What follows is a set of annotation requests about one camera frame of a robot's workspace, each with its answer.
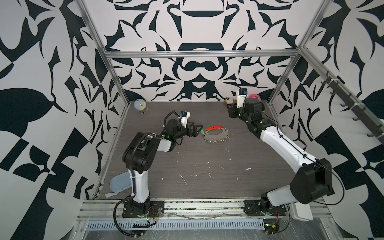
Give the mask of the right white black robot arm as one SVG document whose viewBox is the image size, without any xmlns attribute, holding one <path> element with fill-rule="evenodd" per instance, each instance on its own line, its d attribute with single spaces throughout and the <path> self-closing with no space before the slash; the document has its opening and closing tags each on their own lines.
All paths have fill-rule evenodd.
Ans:
<svg viewBox="0 0 384 240">
<path fill-rule="evenodd" d="M 295 173 L 290 184 L 262 194 L 260 211 L 292 203 L 309 204 L 333 193 L 331 163 L 314 157 L 288 139 L 278 122 L 264 113 L 261 101 L 247 98 L 241 107 L 235 103 L 226 107 L 230 118 L 243 121 L 248 130 L 275 150 Z"/>
</svg>

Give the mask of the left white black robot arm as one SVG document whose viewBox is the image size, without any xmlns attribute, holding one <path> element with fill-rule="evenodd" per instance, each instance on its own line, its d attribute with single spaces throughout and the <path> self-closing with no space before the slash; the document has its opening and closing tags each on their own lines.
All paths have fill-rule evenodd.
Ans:
<svg viewBox="0 0 384 240">
<path fill-rule="evenodd" d="M 131 197 L 135 204 L 144 205 L 150 200 L 148 171 L 155 160 L 157 152 L 169 153 L 182 144 L 184 137 L 197 137 L 203 125 L 193 122 L 184 123 L 171 119 L 163 126 L 162 132 L 138 132 L 123 153 L 123 162 L 131 174 Z"/>
</svg>

